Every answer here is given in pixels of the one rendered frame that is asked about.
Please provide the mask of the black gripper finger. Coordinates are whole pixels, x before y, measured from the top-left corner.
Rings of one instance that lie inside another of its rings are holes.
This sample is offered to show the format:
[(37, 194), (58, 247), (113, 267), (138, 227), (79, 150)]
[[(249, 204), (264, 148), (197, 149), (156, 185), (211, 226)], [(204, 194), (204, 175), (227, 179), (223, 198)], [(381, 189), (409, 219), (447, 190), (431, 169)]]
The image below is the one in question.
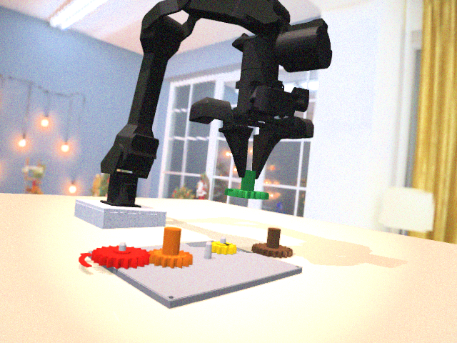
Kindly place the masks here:
[(231, 150), (238, 176), (245, 177), (246, 163), (248, 154), (248, 140), (253, 128), (247, 126), (225, 126), (219, 128), (219, 132), (224, 133), (229, 148)]
[(259, 178), (273, 148), (282, 139), (287, 138), (288, 134), (278, 132), (255, 134), (253, 136), (252, 171), (256, 171), (256, 179)]

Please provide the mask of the yellow gear with black stripe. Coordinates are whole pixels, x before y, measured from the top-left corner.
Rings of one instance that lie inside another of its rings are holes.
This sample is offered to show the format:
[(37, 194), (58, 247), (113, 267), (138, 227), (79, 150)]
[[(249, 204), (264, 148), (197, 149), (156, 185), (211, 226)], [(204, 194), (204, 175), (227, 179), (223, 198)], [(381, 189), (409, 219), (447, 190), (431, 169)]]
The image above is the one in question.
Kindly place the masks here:
[(236, 253), (236, 245), (232, 243), (220, 243), (220, 242), (212, 242), (212, 252), (217, 254), (233, 254)]

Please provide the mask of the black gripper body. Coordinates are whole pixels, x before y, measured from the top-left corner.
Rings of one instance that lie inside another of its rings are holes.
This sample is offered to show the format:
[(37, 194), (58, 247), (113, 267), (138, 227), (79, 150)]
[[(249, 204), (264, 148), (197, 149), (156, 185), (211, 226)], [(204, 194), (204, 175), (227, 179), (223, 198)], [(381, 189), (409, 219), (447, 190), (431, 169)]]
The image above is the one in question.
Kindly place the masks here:
[[(255, 126), (259, 127), (258, 134), (278, 132), (288, 134), (287, 139), (313, 138), (315, 126), (309, 119), (294, 116), (283, 119), (274, 118), (278, 113), (266, 113), (253, 107), (249, 103), (250, 111), (247, 111), (248, 94), (253, 85), (282, 88), (282, 81), (278, 80), (278, 74), (265, 69), (246, 69), (241, 72), (240, 80), (236, 82), (238, 89), (237, 107), (231, 108), (229, 101), (222, 101), (205, 97), (191, 105), (189, 121), (209, 124), (214, 119), (223, 121), (223, 127)], [(263, 122), (262, 122), (263, 121)], [(265, 122), (265, 123), (264, 123)]]

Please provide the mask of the red gear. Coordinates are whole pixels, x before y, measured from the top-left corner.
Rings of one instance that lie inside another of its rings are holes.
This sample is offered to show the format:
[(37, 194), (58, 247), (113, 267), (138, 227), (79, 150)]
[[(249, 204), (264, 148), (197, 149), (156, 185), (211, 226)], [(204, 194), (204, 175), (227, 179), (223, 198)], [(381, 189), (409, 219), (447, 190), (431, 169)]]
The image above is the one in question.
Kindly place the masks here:
[(99, 266), (106, 265), (106, 268), (124, 267), (129, 269), (129, 267), (137, 269), (137, 266), (143, 267), (145, 264), (149, 264), (149, 252), (146, 249), (126, 247), (126, 251), (119, 251), (119, 246), (111, 246), (97, 248), (92, 251), (91, 260), (94, 261), (94, 264), (99, 264)]

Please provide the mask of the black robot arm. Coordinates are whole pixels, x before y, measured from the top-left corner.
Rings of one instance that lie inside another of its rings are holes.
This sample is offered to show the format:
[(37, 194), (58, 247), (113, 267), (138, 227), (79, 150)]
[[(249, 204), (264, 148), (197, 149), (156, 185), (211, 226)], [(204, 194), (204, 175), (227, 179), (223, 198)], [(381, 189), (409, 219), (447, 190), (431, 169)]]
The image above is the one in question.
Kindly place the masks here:
[[(183, 24), (171, 18), (181, 10), (189, 14)], [(289, 11), (278, 0), (163, 0), (142, 20), (140, 42), (144, 53), (136, 91), (127, 124), (116, 135), (114, 145), (101, 162), (101, 173), (110, 174), (106, 200), (116, 207), (139, 207), (136, 203), (138, 178), (147, 179), (156, 159), (159, 139), (152, 126), (168, 60), (175, 55), (199, 19), (211, 19), (241, 26), (245, 33), (232, 47), (243, 52), (241, 72), (265, 69), (278, 74), (279, 65), (287, 72), (327, 69), (332, 62), (328, 24), (320, 18), (290, 25)], [(278, 113), (280, 119), (306, 112), (309, 90), (285, 86), (255, 86), (249, 103), (266, 113)], [(126, 173), (117, 171), (132, 171)]]

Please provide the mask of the green gear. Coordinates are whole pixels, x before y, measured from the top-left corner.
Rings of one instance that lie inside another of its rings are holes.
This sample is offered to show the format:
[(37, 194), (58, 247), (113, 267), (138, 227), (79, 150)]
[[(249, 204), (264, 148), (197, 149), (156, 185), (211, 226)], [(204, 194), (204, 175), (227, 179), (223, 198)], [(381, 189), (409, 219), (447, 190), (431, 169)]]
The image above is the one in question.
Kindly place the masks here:
[(269, 193), (254, 191), (256, 171), (246, 170), (245, 177), (241, 178), (241, 189), (225, 189), (225, 195), (245, 199), (269, 200)]

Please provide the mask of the red curved arrow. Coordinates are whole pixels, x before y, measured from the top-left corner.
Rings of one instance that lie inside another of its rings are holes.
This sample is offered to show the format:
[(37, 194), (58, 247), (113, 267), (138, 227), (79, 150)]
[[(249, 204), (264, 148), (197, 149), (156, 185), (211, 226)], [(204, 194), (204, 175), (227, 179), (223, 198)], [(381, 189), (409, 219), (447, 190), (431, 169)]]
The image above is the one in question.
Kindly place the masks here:
[(81, 254), (81, 256), (79, 257), (79, 263), (80, 263), (81, 265), (85, 266), (85, 267), (92, 267), (92, 265), (90, 265), (90, 264), (88, 264), (88, 263), (85, 262), (84, 259), (85, 259), (86, 257), (91, 257), (91, 254), (89, 254), (89, 253), (83, 253), (83, 254)]

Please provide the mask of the orange gear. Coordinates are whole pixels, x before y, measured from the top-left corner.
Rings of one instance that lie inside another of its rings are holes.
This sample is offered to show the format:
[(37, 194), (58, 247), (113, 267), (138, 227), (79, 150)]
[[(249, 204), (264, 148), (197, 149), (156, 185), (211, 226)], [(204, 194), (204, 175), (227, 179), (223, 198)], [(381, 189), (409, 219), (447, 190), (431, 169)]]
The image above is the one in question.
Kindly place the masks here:
[(165, 267), (189, 267), (193, 264), (193, 255), (189, 252), (180, 251), (181, 244), (181, 228), (179, 227), (164, 227), (164, 240), (162, 249), (154, 249), (148, 254), (149, 264), (154, 266)]
[(268, 228), (267, 243), (255, 243), (252, 246), (252, 252), (265, 257), (291, 257), (293, 250), (289, 247), (279, 245), (281, 229), (277, 227)]

